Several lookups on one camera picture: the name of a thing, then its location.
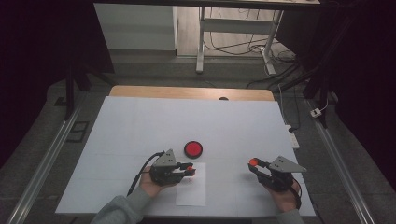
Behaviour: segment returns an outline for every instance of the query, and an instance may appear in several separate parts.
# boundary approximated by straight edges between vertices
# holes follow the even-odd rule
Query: white wall
[[[176,49],[176,7],[94,5],[108,49]]]

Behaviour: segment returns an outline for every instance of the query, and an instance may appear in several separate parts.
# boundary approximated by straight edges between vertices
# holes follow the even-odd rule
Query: person's arm
[[[139,187],[128,197],[117,196],[106,204],[92,223],[132,223],[135,224],[143,218],[143,208],[149,204],[160,191],[169,186],[158,186],[149,176],[149,167],[146,167],[141,176]]]
[[[292,187],[298,192],[300,187],[294,181]],[[281,212],[276,216],[280,224],[304,224],[303,219],[297,209],[297,202],[294,194],[287,190],[284,192],[276,192],[265,187],[271,194],[276,207]]]

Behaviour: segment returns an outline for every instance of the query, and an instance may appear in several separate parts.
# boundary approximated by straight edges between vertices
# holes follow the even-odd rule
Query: red and black round object
[[[190,159],[197,159],[202,155],[202,145],[196,141],[190,141],[184,146],[184,153]]]

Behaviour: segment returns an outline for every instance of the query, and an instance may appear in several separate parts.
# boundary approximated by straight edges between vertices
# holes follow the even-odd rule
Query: power adapter
[[[320,112],[319,108],[316,108],[316,109],[314,109],[314,110],[311,110],[311,116],[312,116],[313,118],[317,118],[317,117],[319,117],[320,115],[321,115],[321,112]]]

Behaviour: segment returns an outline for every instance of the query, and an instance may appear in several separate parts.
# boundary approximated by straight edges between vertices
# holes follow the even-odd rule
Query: gray sleeve
[[[276,218],[279,224],[304,224],[297,209],[281,213],[277,215]]]
[[[142,220],[143,208],[151,201],[140,187],[128,197],[117,196],[96,214],[92,223],[131,223]]]

